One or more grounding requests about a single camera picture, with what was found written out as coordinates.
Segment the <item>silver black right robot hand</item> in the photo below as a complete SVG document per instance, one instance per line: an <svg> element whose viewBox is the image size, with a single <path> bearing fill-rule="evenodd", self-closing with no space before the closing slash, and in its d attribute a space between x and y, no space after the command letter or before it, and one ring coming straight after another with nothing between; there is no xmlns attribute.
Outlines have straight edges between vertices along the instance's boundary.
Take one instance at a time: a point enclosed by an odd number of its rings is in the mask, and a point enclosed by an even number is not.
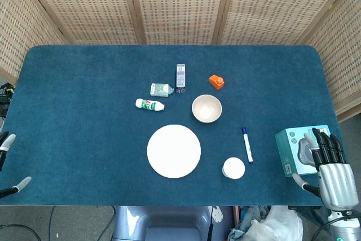
<svg viewBox="0 0 361 241"><path fill-rule="evenodd" d="M318 186L304 181L297 173L292 174L295 183L303 190L321 198L322 203L332 211L351 210L359 204L353 170L346 162L341 142L333 135L312 128L316 138L304 134L311 145L310 151L314 159Z"/></svg>

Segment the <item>white paper cup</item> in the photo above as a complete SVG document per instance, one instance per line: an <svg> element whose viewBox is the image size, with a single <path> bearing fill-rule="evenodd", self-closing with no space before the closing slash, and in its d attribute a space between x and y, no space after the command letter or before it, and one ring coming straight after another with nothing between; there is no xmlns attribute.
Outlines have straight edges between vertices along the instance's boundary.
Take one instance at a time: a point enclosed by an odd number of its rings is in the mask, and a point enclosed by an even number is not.
<svg viewBox="0 0 361 241"><path fill-rule="evenodd" d="M229 157L222 167L222 173L230 179L239 179L245 173L245 165L242 160L237 157Z"/></svg>

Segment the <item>beige bowl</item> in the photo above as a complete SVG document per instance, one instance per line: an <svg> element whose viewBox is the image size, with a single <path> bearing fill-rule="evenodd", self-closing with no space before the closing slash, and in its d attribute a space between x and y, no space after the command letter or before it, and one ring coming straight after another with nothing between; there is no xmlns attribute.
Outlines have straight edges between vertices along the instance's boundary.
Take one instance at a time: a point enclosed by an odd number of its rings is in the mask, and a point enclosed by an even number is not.
<svg viewBox="0 0 361 241"><path fill-rule="evenodd" d="M192 102L192 114L202 123L211 123L219 119L222 114L222 104L214 96L203 94Z"/></svg>

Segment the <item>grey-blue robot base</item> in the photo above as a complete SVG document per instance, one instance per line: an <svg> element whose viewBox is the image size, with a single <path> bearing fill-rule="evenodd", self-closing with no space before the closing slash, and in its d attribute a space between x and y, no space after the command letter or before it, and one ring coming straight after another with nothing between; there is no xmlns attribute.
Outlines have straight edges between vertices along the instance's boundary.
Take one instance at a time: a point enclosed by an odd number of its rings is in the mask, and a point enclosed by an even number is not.
<svg viewBox="0 0 361 241"><path fill-rule="evenodd" d="M223 220L216 223L212 206L119 206L112 241L226 241L234 213L220 209Z"/></svg>

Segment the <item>white round plate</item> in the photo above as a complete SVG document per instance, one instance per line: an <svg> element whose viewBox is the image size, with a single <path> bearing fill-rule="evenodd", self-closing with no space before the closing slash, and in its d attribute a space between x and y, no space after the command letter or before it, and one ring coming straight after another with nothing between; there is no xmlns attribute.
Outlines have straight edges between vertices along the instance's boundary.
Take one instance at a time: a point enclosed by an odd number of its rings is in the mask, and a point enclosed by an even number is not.
<svg viewBox="0 0 361 241"><path fill-rule="evenodd" d="M183 125L157 129L147 144L147 159L152 169L166 178L182 178L197 167L201 144L196 134Z"/></svg>

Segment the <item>teal speaker box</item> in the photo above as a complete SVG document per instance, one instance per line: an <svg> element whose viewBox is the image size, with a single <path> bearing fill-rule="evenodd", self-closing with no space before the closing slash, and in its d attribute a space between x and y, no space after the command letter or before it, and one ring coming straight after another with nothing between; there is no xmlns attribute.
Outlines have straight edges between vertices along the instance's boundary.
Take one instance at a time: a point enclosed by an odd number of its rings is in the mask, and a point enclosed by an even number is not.
<svg viewBox="0 0 361 241"><path fill-rule="evenodd" d="M302 176L317 172L310 151L311 144L304 137L304 134L308 133L311 139L316 142L312 128L330 135L328 125L287 128L275 134L276 145L285 177L292 177L293 173Z"/></svg>

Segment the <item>white crumpled cloth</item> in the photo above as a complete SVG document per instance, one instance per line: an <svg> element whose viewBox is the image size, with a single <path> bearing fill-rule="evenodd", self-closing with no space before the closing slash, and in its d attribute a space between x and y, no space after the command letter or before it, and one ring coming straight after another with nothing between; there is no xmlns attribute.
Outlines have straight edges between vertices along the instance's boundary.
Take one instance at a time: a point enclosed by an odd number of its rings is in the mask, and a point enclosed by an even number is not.
<svg viewBox="0 0 361 241"><path fill-rule="evenodd" d="M253 220L246 231L241 222L229 233L227 241L302 241L303 223L296 211L286 205L270 206L264 220Z"/></svg>

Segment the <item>blue felt table cover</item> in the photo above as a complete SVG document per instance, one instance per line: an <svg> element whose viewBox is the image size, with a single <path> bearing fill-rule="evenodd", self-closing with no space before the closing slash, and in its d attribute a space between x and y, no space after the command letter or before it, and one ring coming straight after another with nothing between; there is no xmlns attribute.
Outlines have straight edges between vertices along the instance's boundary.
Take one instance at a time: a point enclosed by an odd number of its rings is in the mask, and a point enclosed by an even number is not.
<svg viewBox="0 0 361 241"><path fill-rule="evenodd" d="M175 88L179 63L184 93ZM211 85L212 75L224 79L223 88ZM152 97L152 83L174 91ZM215 122L192 114L203 94L222 104ZM137 108L138 98L165 109ZM197 167L179 179L160 176L147 159L151 135L170 124L190 128L201 144ZM0 205L320 205L284 176L275 134L325 124L342 136L320 56L308 45L35 46L5 119L16 139L0 190L32 180ZM223 175L229 157L243 161L241 178Z"/></svg>

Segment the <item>blue denim cloth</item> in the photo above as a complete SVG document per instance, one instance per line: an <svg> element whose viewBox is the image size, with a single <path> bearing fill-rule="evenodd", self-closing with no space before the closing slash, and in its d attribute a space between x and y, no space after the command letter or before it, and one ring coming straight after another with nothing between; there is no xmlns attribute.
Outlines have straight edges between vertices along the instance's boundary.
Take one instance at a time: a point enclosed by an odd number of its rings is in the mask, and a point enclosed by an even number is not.
<svg viewBox="0 0 361 241"><path fill-rule="evenodd" d="M252 221L257 220L260 222L261 220L264 220L268 213L270 211L270 208L267 205L251 205L248 207L244 218L241 221L240 229L242 231L246 231L251 227Z"/></svg>

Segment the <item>blue white marker pen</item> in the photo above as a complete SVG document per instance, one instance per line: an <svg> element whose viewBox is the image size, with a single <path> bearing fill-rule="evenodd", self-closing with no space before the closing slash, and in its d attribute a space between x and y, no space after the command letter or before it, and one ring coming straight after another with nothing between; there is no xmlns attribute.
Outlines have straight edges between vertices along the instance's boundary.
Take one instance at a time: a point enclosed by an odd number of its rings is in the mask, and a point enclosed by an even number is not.
<svg viewBox="0 0 361 241"><path fill-rule="evenodd" d="M241 130L242 130L242 133L243 133L243 138L244 138L244 143L245 143L245 149L246 149L248 162L250 164L252 164L253 163L253 156L252 156L252 151L251 151L251 148L250 148L250 143L249 143L249 138L248 138L248 133L247 133L246 127L242 127Z"/></svg>

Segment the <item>white perforated insole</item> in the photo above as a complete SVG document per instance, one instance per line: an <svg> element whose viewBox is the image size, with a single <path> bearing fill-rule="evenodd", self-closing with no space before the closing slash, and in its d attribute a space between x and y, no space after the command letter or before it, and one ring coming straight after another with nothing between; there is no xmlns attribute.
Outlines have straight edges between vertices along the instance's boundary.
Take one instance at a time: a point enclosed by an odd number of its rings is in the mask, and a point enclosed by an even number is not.
<svg viewBox="0 0 361 241"><path fill-rule="evenodd" d="M214 222L221 223L223 220L223 213L219 206L213 206L213 210L211 211L212 218Z"/></svg>

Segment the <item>white green plastic bottle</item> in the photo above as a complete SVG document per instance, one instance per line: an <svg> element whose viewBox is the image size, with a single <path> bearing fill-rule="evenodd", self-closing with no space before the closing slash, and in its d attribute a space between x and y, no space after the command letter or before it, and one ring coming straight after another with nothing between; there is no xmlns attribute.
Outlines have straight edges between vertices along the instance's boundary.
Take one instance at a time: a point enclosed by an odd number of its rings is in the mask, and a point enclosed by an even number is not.
<svg viewBox="0 0 361 241"><path fill-rule="evenodd" d="M163 111L165 109L165 105L160 103L159 101L155 101L155 100L147 100L147 99L141 99L138 98L135 101L135 106L137 108L141 108L141 109L146 109L146 110L150 110L150 111Z"/></svg>

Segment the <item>orange toy block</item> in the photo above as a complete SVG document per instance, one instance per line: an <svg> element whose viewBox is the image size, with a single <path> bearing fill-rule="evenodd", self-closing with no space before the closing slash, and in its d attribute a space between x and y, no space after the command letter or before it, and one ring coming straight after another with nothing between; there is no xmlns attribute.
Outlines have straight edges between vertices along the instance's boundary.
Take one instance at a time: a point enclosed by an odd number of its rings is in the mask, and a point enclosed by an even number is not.
<svg viewBox="0 0 361 241"><path fill-rule="evenodd" d="M220 90L224 86L224 79L222 77L220 77L220 76L217 76L217 75L210 76L209 77L209 82L217 90Z"/></svg>

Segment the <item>green white small carton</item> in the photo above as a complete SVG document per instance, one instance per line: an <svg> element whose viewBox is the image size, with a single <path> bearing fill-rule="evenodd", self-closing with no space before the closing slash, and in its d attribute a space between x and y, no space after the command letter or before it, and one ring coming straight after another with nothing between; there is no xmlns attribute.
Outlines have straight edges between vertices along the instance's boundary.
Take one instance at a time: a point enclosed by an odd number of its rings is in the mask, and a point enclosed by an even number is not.
<svg viewBox="0 0 361 241"><path fill-rule="evenodd" d="M169 84L152 83L150 96L167 98L173 91L173 88Z"/></svg>

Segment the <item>woven wooden folding screen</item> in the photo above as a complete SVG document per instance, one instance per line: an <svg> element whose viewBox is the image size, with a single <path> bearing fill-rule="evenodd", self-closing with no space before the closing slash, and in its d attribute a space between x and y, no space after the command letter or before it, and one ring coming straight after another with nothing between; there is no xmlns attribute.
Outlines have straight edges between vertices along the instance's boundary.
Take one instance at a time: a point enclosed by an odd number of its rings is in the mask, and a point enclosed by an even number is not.
<svg viewBox="0 0 361 241"><path fill-rule="evenodd" d="M361 0L0 0L0 82L66 43L311 45L338 120L361 115Z"/></svg>

